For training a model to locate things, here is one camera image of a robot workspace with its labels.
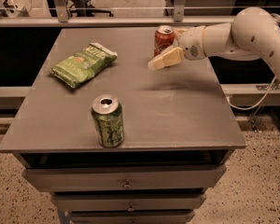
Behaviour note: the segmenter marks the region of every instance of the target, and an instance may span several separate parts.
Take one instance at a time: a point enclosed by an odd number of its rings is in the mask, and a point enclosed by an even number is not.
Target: drawer handle
[[[129,208],[128,208],[128,212],[133,212],[133,211],[134,211],[133,205],[130,203],[130,206],[129,206]]]
[[[123,184],[122,186],[124,189],[131,189],[132,188],[132,185],[130,184],[130,180],[129,179],[126,179],[125,180],[125,184]]]

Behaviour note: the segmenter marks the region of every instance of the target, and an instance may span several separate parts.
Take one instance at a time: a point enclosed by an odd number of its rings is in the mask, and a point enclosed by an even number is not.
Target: wooden drawer
[[[211,188],[224,165],[144,166],[85,169],[24,170],[24,178],[39,191]]]
[[[194,217],[193,211],[152,211],[129,214],[114,213],[71,213],[74,223],[83,224],[185,224]]]
[[[205,194],[128,194],[128,195],[66,195],[53,196],[51,201],[62,211],[126,211],[197,209]]]

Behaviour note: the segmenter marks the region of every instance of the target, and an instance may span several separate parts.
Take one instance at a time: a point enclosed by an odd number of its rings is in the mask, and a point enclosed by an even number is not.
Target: green chip bag
[[[86,49],[57,63],[49,71],[75,89],[95,77],[117,57],[116,52],[104,48],[99,43],[91,43]]]

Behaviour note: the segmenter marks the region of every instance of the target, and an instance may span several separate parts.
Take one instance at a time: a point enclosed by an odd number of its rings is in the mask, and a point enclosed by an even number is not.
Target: terrazzo floor
[[[254,133],[246,116],[236,117],[246,149],[233,152],[227,172],[189,224],[280,223],[280,127],[263,114]],[[1,142],[7,125],[0,127]],[[22,170],[12,155],[0,154],[0,224],[58,224],[49,195],[28,184]]]

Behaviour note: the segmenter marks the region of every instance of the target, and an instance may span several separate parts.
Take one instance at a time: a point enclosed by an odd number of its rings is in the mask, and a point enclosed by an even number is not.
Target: tabletop
[[[63,29],[10,125],[0,152],[54,153],[244,148],[245,140],[208,59],[151,71],[157,27]],[[76,90],[48,70],[90,43],[118,58]],[[113,94],[124,142],[98,142],[91,103]]]

